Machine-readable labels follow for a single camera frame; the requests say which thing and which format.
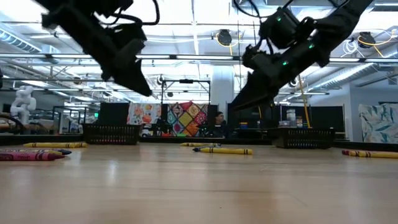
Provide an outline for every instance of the person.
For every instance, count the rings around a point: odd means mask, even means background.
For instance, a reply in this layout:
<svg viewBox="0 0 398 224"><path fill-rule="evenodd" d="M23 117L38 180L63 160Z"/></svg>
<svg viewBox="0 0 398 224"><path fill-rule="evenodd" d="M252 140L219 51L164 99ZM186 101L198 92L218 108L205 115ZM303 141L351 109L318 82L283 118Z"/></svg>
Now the person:
<svg viewBox="0 0 398 224"><path fill-rule="evenodd" d="M213 128L213 136L217 138L227 138L228 137L228 126L224 120L224 113L219 111L215 118L215 127Z"/></svg>

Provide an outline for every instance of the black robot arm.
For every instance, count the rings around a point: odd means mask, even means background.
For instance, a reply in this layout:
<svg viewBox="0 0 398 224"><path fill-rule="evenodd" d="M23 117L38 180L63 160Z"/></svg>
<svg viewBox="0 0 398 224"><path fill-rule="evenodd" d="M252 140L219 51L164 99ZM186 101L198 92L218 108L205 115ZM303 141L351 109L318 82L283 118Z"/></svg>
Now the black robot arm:
<svg viewBox="0 0 398 224"><path fill-rule="evenodd" d="M42 16L42 25L54 29L61 26L78 44L84 53L90 54L101 66L102 78L134 90L142 95L152 94L144 75L141 72L141 60L136 55L145 47L147 40L143 25L159 23L159 5L153 0L156 10L155 22L142 22L134 16L121 12L128 9L133 0L36 0L49 10ZM113 27L103 27L95 16L134 21Z"/></svg>
<svg viewBox="0 0 398 224"><path fill-rule="evenodd" d="M287 7L278 8L261 23L260 42L246 47L243 65L254 71L248 74L248 82L232 102L232 108L241 110L268 104L280 88L314 63L321 67L328 65L331 51L351 35L372 2L347 0L323 19L306 17L301 22ZM271 40L278 49L286 51L282 54L260 51L262 40Z"/></svg>

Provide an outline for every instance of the black plastic crate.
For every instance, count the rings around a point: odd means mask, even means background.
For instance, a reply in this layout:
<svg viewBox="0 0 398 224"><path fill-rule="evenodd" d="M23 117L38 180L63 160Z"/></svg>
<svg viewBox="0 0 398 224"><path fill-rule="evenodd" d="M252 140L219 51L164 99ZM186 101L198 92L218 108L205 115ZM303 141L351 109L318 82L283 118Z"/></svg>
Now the black plastic crate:
<svg viewBox="0 0 398 224"><path fill-rule="evenodd" d="M139 139L139 125L85 124L83 135L88 144L135 145Z"/></svg>
<svg viewBox="0 0 398 224"><path fill-rule="evenodd" d="M334 129L275 128L272 144L285 149L328 149L335 138Z"/></svg>

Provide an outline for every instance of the red crayon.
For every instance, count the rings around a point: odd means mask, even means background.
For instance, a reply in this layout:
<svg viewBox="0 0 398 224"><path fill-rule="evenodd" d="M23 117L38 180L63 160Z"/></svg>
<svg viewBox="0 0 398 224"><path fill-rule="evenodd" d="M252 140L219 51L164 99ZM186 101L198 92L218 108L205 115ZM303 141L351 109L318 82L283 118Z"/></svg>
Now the red crayon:
<svg viewBox="0 0 398 224"><path fill-rule="evenodd" d="M48 152L0 152L0 161L54 161L63 155Z"/></svg>

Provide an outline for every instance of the patterned wall hanging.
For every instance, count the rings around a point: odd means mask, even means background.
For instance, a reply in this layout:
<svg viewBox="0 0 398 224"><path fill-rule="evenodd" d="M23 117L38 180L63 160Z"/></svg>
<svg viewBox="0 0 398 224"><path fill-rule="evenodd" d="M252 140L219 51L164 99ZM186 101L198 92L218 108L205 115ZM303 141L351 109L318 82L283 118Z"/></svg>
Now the patterned wall hanging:
<svg viewBox="0 0 398 224"><path fill-rule="evenodd" d="M208 105L199 105L192 101L170 104L167 109L167 121L173 127L173 136L198 136L198 125L207 119Z"/></svg>
<svg viewBox="0 0 398 224"><path fill-rule="evenodd" d="M162 106L154 103L130 103L127 124L155 124L162 115Z"/></svg>

